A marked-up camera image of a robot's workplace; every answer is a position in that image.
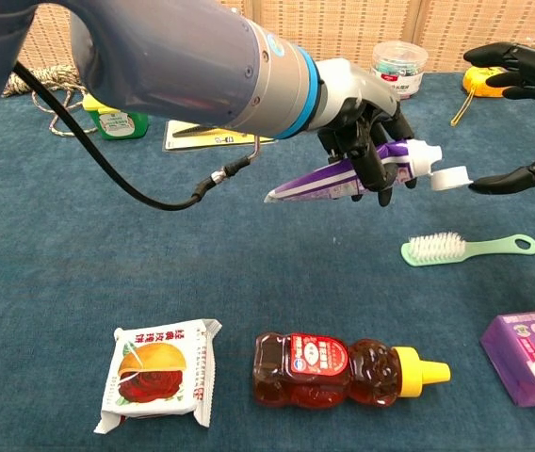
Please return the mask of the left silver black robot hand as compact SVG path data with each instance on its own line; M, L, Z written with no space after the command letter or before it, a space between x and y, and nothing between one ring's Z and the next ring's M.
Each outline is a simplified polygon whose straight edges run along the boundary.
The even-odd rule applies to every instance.
M308 129L334 163L347 157L363 186L378 195L379 205L392 198L397 171L383 164L377 147L388 139L413 139L397 93L374 73L342 58L316 64L319 101Z

